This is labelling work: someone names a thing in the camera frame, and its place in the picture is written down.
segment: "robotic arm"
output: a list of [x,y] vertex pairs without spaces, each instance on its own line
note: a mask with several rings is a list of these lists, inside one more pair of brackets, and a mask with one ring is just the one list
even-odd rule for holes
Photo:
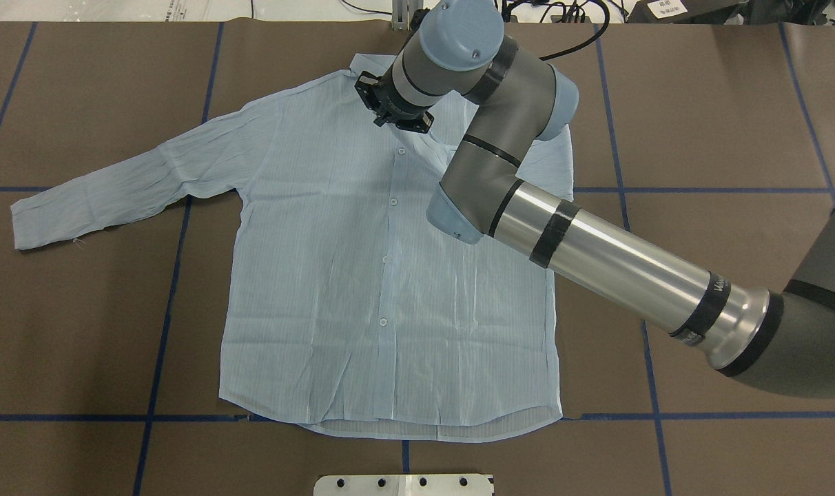
[[492,236],[701,349],[720,373],[783,395],[835,397],[835,208],[783,292],[743,289],[515,177],[558,135],[577,89],[503,33],[488,0],[443,0],[389,70],[355,85],[377,125],[427,132],[456,91],[480,105],[427,218],[464,242]]

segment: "metal bracket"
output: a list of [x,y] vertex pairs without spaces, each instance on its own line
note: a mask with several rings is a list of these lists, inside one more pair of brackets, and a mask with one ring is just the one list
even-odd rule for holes
[[393,0],[393,31],[408,31],[414,13],[424,8],[424,0]]
[[325,476],[313,486],[313,496],[377,494],[379,496],[493,496],[494,477],[482,474],[407,474]]

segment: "light blue shirt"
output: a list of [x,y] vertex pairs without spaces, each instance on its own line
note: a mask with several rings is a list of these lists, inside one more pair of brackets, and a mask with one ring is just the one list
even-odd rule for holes
[[[449,94],[428,135],[375,126],[353,84],[392,60],[357,54],[350,70],[17,201],[15,245],[237,189],[221,398],[349,437],[484,442],[550,424],[561,418],[553,273],[430,226],[475,106]],[[565,131],[536,142],[519,176],[571,198],[571,156]]]

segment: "black band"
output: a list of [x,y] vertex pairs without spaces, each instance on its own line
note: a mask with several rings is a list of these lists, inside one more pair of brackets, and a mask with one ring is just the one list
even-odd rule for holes
[[567,200],[562,200],[559,203],[559,207],[556,208],[553,216],[546,223],[546,228],[543,229],[540,239],[537,239],[537,244],[534,245],[534,250],[530,253],[530,261],[543,268],[549,267],[549,260],[552,260],[555,249],[565,238],[565,233],[571,227],[571,221],[574,220],[578,211],[580,211],[580,207]]
[[688,346],[695,346],[705,339],[705,333],[714,326],[730,297],[730,282],[716,273],[708,273],[708,288],[696,305],[694,313],[684,322],[683,326],[669,333],[675,339]]
[[514,166],[518,167],[522,165],[522,161],[515,158],[513,155],[504,152],[503,150],[497,148],[495,145],[488,143],[487,141],[482,141],[479,138],[475,138],[475,136],[471,136],[470,134],[464,135],[464,141],[470,143],[471,145],[476,145],[479,148],[484,148],[484,150],[497,155],[498,157],[502,158],[505,161],[513,164]]
[[522,183],[524,183],[522,179],[516,179],[513,185],[509,186],[509,191],[506,192],[506,195],[503,197],[503,201],[500,202],[500,206],[497,207],[494,218],[491,220],[491,226],[488,228],[488,236],[492,236],[492,238],[494,238],[494,231],[497,230],[497,223],[500,222],[500,217],[503,216],[503,211],[506,210],[506,206],[509,205],[509,200],[512,200],[515,190],[519,189],[519,186],[521,186]]
[[785,286],[785,293],[790,293],[835,311],[835,292],[820,286],[811,285],[802,280],[791,279]]
[[509,67],[512,66],[517,51],[519,51],[518,43],[510,37],[503,37],[503,43],[500,44],[500,49],[497,50],[491,65],[488,66],[488,69],[482,74],[474,87],[464,94],[464,98],[477,105],[481,105],[485,100],[488,100],[499,87],[503,78],[506,78],[506,73],[509,72]]
[[425,94],[427,96],[432,96],[432,97],[445,96],[445,94],[427,93],[426,91],[420,89],[420,87],[418,87],[418,85],[416,85],[415,82],[411,80],[411,77],[409,76],[408,70],[405,70],[405,57],[404,56],[402,57],[402,74],[405,74],[405,79],[407,79],[407,81],[409,82],[409,85],[411,85],[411,87],[413,87],[415,90],[417,90],[417,93]]
[[717,371],[727,377],[735,377],[748,370],[748,367],[751,367],[761,357],[764,349],[767,349],[767,345],[773,341],[776,330],[779,329],[779,324],[782,322],[784,308],[785,304],[782,301],[782,296],[771,291],[770,304],[767,305],[767,314],[763,316],[761,327],[755,333],[754,338],[751,339],[748,346],[745,347],[744,351],[735,360]]

